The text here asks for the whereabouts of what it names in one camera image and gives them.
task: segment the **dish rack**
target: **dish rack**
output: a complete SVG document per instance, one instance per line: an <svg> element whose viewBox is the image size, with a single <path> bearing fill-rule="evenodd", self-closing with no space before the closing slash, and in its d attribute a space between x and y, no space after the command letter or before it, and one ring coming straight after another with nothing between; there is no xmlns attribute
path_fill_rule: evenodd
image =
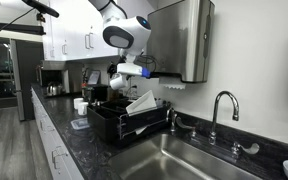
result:
<svg viewBox="0 0 288 180"><path fill-rule="evenodd" d="M168 105L127 114L126 100L107 102L88 107L88 121L95 133L104 141L127 145L132 141L170 125L166 115Z"/></svg>

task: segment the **floor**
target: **floor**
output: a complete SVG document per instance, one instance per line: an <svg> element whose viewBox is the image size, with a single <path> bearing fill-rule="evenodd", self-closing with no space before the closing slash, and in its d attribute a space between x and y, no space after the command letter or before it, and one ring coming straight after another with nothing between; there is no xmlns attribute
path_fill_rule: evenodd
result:
<svg viewBox="0 0 288 180"><path fill-rule="evenodd" d="M36 122L20 122L16 107L0 109L0 179L52 179Z"/></svg>
<svg viewBox="0 0 288 180"><path fill-rule="evenodd" d="M1 98L0 99L0 108L10 108L17 106L16 98Z"/></svg>

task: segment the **sink basin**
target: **sink basin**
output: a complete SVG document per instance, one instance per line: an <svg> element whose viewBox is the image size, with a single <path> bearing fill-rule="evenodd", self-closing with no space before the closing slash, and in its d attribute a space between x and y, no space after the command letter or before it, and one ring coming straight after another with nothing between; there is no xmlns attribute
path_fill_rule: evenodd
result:
<svg viewBox="0 0 288 180"><path fill-rule="evenodd" d="M109 164L124 180L260 179L168 134L112 157Z"/></svg>

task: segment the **white mug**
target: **white mug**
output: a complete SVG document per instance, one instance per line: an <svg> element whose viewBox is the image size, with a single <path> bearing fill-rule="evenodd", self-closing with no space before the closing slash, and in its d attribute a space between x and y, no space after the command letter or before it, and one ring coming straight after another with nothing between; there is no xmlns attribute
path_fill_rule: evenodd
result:
<svg viewBox="0 0 288 180"><path fill-rule="evenodd" d="M81 102L78 104L78 114L83 116L87 114L88 102Z"/></svg>
<svg viewBox="0 0 288 180"><path fill-rule="evenodd" d="M83 98L75 98L74 99L74 109L78 109L78 104L84 102Z"/></svg>

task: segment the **paper towel dispenser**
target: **paper towel dispenser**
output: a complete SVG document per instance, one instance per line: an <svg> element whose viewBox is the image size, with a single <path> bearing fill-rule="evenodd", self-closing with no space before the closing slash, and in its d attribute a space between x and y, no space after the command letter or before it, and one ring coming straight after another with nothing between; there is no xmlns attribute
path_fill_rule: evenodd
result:
<svg viewBox="0 0 288 180"><path fill-rule="evenodd" d="M184 0L149 14L152 33L147 54L157 60L152 77L206 82L213 16L214 4L209 0Z"/></svg>

